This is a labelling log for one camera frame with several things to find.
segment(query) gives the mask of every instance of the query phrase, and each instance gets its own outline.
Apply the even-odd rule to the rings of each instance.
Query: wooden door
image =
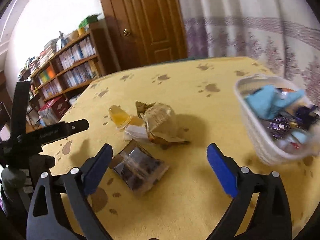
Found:
[[[179,0],[101,0],[122,69],[187,57]]]

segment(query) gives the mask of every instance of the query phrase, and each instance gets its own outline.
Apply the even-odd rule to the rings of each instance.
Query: white basket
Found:
[[[311,150],[289,154],[279,149],[252,112],[244,100],[244,97],[265,85],[274,85],[278,88],[290,88],[295,91],[300,89],[290,81],[277,76],[257,74],[237,81],[234,90],[241,105],[242,119],[260,160],[267,165],[275,165],[312,155]],[[299,102],[303,102],[306,105],[311,104],[311,101],[305,96],[300,99]]]

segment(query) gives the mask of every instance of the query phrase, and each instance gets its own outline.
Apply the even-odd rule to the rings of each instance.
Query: curtain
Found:
[[[180,0],[189,57],[248,56],[320,105],[320,24],[305,0]]]

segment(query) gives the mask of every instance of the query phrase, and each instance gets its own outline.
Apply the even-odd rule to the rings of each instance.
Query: door knob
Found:
[[[124,31],[123,31],[124,36],[129,36],[130,34],[131,34],[131,32],[128,29],[124,29]]]

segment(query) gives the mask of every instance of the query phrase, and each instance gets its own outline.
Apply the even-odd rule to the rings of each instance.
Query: yellow tablecloth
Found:
[[[97,192],[88,198],[98,219],[115,239],[206,239],[220,221],[231,199],[224,193],[206,158],[207,146],[215,142],[226,156],[253,172],[280,173],[288,195],[293,236],[308,221],[320,200],[319,159],[308,157],[276,167],[263,165],[255,155],[233,93],[236,81],[255,73],[271,74],[247,57],[210,58],[127,70],[94,81],[62,121],[85,118],[87,131],[43,148],[54,156],[52,174],[68,172],[100,150],[104,143],[117,154],[128,142],[108,116],[111,105],[136,115],[135,101],[162,102],[178,115],[189,145],[160,147],[143,145],[155,158],[170,165],[167,173],[148,193],[136,197],[112,170],[107,170]],[[257,196],[238,233],[245,231]],[[81,233],[69,202],[64,205],[74,230]]]

